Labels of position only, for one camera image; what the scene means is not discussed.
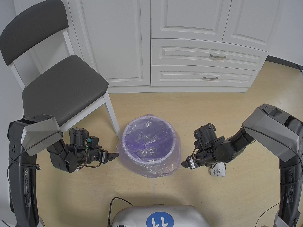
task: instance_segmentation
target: metal handle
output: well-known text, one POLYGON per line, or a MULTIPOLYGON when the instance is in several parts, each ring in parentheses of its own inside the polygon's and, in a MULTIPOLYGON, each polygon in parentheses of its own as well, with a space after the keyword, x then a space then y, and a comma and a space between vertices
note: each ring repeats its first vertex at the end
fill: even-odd
POLYGON ((219 58, 219 59, 225 59, 225 58, 226 58, 226 55, 225 55, 225 56, 216 56, 216 55, 210 54, 210 57, 219 58))
POLYGON ((203 77, 203 79, 208 79, 208 80, 216 80, 216 79, 218 79, 218 77, 215 77, 215 78, 207 78, 207 77, 203 77))

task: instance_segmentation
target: cabinet base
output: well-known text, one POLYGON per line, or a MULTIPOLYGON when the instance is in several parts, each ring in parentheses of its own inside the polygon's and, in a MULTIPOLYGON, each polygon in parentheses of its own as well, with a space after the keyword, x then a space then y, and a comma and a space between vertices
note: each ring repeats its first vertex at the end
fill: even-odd
POLYGON ((237 92, 245 93, 248 87, 152 87, 152 86, 123 86, 108 87, 108 93, 154 93, 154 92, 237 92))

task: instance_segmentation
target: white chair leg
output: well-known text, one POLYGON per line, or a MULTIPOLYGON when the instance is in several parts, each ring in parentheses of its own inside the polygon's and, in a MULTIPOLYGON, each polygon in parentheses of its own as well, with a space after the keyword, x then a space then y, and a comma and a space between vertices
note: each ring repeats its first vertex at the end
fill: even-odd
POLYGON ((104 98, 104 101, 105 101, 106 110, 109 114, 112 125, 114 127, 115 132, 116 132, 116 135, 118 136, 118 138, 120 138, 121 131, 120 131, 120 128, 119 128, 119 125, 118 125, 118 121, 116 119, 116 115, 115 115, 115 112, 114 112, 114 109, 113 109, 113 106, 112 106, 112 102, 111 102, 111 100, 109 98, 109 95, 108 95, 108 91, 106 91, 106 93, 103 95, 103 98, 104 98))

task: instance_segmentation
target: logo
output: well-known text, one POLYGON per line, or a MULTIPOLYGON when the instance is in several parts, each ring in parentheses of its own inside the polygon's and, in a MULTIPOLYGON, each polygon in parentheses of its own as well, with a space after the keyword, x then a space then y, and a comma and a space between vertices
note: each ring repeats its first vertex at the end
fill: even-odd
POLYGON ((174 219, 165 212, 156 212, 151 214, 146 221, 147 227, 173 227, 174 219))

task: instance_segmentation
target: wooden floor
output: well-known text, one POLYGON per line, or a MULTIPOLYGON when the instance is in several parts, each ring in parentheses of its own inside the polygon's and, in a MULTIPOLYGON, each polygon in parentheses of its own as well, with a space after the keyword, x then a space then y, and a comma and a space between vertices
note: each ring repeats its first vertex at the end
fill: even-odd
MULTIPOLYGON (((182 160, 193 151, 194 130, 213 123, 217 136, 236 133, 242 122, 263 103, 303 119, 303 76, 299 70, 266 62, 247 93, 128 93, 110 94, 121 130, 134 118, 157 115, 172 124, 181 138, 182 160)), ((114 152, 119 139, 104 106, 80 121, 100 145, 114 152)), ((64 135, 69 142, 68 132, 64 135)), ((279 202, 278 158, 258 142, 226 165, 226 177, 213 177, 208 168, 180 167, 172 176, 148 179, 126 169, 119 159, 99 168, 72 174, 55 169, 46 150, 38 155, 37 199, 46 227, 106 227, 111 199, 122 197, 139 205, 188 204, 198 207, 214 227, 253 227, 258 217, 279 202)), ((113 204, 112 216, 127 207, 113 204)), ((257 226, 273 225, 278 206, 257 226)), ((303 201, 300 209, 303 212, 303 201)))

